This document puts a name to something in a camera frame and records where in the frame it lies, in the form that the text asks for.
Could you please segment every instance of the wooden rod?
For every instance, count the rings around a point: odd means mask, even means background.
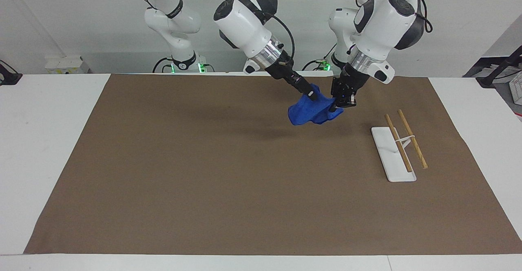
[[[410,162],[408,161],[408,158],[406,157],[406,152],[404,151],[403,145],[399,140],[399,135],[397,135],[397,132],[395,131],[395,128],[393,126],[392,120],[390,119],[390,115],[386,114],[386,122],[388,122],[388,127],[391,130],[391,134],[393,135],[393,138],[395,139],[395,144],[397,145],[397,148],[399,149],[400,157],[403,158],[404,165],[406,166],[406,170],[408,172],[413,172],[414,169],[412,169]]]
[[[414,132],[411,131],[411,127],[408,124],[408,121],[406,120],[406,117],[404,116],[403,110],[397,111],[399,113],[400,118],[403,120],[404,127],[406,128],[406,132],[408,133],[408,136],[413,136]],[[419,157],[419,160],[421,161],[422,168],[427,169],[427,163],[424,158],[424,155],[422,154],[421,148],[419,146],[419,143],[417,142],[417,139],[415,137],[411,138],[411,142],[413,143],[415,147],[415,152],[417,152],[417,156]]]

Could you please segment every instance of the blue sock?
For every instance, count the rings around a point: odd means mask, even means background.
[[[317,85],[312,84],[312,87],[317,94],[317,100],[312,101],[303,95],[297,104],[288,109],[288,118],[295,126],[310,121],[315,124],[323,124],[329,120],[334,120],[344,112],[343,109],[336,109],[334,112],[328,111],[335,99],[323,96]]]

